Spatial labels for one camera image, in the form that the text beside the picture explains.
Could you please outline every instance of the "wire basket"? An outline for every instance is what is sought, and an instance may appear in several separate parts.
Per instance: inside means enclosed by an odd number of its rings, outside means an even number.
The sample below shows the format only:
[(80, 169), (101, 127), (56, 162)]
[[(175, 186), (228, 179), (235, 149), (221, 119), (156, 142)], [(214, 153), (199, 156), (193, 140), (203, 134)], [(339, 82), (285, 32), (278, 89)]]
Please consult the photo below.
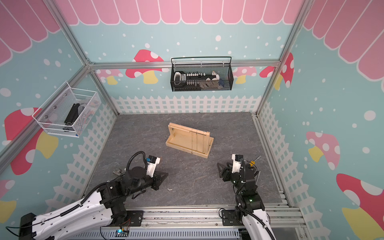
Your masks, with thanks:
[(171, 58), (172, 91), (232, 90), (231, 57)]
[[(41, 111), (59, 89), (63, 89), (59, 96)], [(67, 82), (58, 90), (32, 117), (48, 134), (79, 137), (101, 104), (99, 94), (95, 91), (71, 88)]]

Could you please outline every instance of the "white polka dot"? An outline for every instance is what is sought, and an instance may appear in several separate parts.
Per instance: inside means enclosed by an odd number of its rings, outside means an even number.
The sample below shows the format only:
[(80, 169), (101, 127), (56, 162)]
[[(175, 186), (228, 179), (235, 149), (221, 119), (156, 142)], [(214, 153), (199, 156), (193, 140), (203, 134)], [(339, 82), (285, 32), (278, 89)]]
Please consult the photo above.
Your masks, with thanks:
[(326, 144), (326, 143), (324, 143), (324, 144), (323, 144), (323, 150), (324, 150), (324, 151), (328, 151), (328, 150), (329, 150), (329, 145)]
[(359, 196), (358, 196), (355, 192), (353, 192), (353, 191), (351, 191), (351, 190), (345, 190), (345, 191), (344, 191), (344, 194), (345, 194), (349, 199), (351, 199), (352, 202), (356, 203), (357, 206), (360, 206), (360, 199), (359, 199)]
[(158, 56), (156, 53), (151, 52), (151, 57), (153, 57), (154, 59), (156, 59), (156, 58), (158, 58), (159, 56)]
[(25, 155), (25, 160), (29, 163), (33, 163), (33, 159), (35, 158), (36, 149), (29, 150)]
[(35, 112), (33, 108), (23, 108), (20, 110), (22, 114), (25, 116), (32, 116), (32, 114)]
[(363, 152), (363, 153), (369, 153), (369, 152), (370, 152), (370, 149), (367, 148), (367, 147), (363, 147), (363, 148), (362, 148), (362, 152)]
[(141, 72), (135, 72), (134, 75), (135, 75), (135, 78), (137, 78), (138, 76), (140, 76), (142, 73)]
[(2, 144), (3, 144), (3, 146), (7, 146), (10, 142), (11, 142), (11, 140), (4, 140), (4, 141), (2, 141)]
[(383, 192), (383, 190), (381, 188), (370, 185), (369, 183), (366, 183), (363, 181), (360, 181), (360, 183), (361, 183), (361, 186), (363, 187), (363, 189), (371, 195), (378, 196)]
[(328, 167), (331, 169), (331, 170), (335, 170), (335, 165), (333, 164), (333, 162), (329, 162), (328, 163)]
[(11, 91), (8, 88), (0, 89), (0, 94), (4, 97), (9, 97), (11, 95)]
[(366, 111), (364, 113), (364, 118), (367, 121), (372, 121), (373, 119), (376, 118), (376, 113), (374, 111), (372, 111), (372, 110)]

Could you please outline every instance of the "robotic arm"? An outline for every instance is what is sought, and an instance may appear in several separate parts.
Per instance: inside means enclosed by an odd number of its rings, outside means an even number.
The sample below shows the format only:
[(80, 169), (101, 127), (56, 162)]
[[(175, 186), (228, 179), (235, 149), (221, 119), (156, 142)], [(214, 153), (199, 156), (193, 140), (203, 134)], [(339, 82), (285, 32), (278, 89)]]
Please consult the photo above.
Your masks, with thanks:
[[(142, 154), (145, 168), (129, 169), (139, 154)], [(147, 188), (158, 190), (168, 177), (167, 172), (155, 171), (159, 162), (158, 157), (145, 158), (144, 152), (135, 153), (124, 174), (97, 185), (83, 199), (39, 216), (24, 215), (20, 221), (19, 240), (64, 240), (90, 228), (123, 224), (127, 217), (124, 207), (127, 197), (134, 199)]]
[(237, 189), (235, 220), (243, 223), (252, 240), (276, 240), (263, 201), (256, 191), (260, 171), (254, 161), (246, 164), (243, 155), (232, 154), (232, 160), (226, 166), (217, 163), (217, 168), (220, 178)]

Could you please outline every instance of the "white wire basket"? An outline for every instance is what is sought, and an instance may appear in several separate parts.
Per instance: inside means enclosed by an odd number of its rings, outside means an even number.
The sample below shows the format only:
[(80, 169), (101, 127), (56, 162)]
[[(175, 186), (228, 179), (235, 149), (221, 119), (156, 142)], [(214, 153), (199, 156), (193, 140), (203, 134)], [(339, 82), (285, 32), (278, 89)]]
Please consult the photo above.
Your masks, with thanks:
[[(43, 106), (52, 99), (59, 89), (63, 89), (60, 95), (57, 96), (48, 107), (43, 109)], [(67, 116), (74, 104), (80, 105), (76, 110), (78, 117), (68, 122)], [(48, 134), (80, 137), (100, 104), (101, 101), (98, 92), (71, 88), (67, 82), (64, 82), (63, 85), (34, 112), (32, 117)]]

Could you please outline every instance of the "aluminum frame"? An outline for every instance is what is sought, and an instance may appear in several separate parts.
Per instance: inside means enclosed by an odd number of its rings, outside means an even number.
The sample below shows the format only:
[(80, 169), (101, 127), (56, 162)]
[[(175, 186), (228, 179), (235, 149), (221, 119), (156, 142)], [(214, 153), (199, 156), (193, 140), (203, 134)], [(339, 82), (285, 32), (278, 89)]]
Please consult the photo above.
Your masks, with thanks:
[(277, 81), (277, 78), (279, 77), (280, 72), (283, 69), (285, 61), (287, 60), (287, 58), (289, 56), (289, 53), (290, 53), (290, 51), (292, 49), (292, 46), (295, 43), (295, 41), (296, 41), (296, 39), (297, 39), (297, 37), (298, 37), (298, 35), (300, 33), (301, 27), (302, 27), (302, 25), (304, 23), (304, 20), (307, 17), (307, 14), (308, 14), (308, 12), (309, 12), (313, 2), (314, 2), (314, 0), (303, 0), (303, 2), (301, 4), (300, 11), (299, 11), (299, 13), (297, 14), (297, 16), (295, 18), (295, 23), (294, 23), (294, 25), (293, 25), (293, 27), (291, 29), (289, 37), (288, 37), (288, 39), (287, 39), (287, 41), (285, 43), (285, 46), (284, 46), (284, 50), (283, 50), (283, 52), (281, 54), (280, 64), (277, 66), (277, 68), (273, 72), (271, 80), (269, 81), (268, 86), (265, 89), (265, 92), (263, 94), (263, 98), (262, 98), (262, 100), (260, 102), (260, 105), (257, 108), (257, 111), (256, 111), (257, 116), (259, 116), (259, 113), (260, 113), (261, 109), (264, 107), (264, 104), (265, 104), (266, 100), (268, 99), (269, 95), (271, 94), (273, 85)]

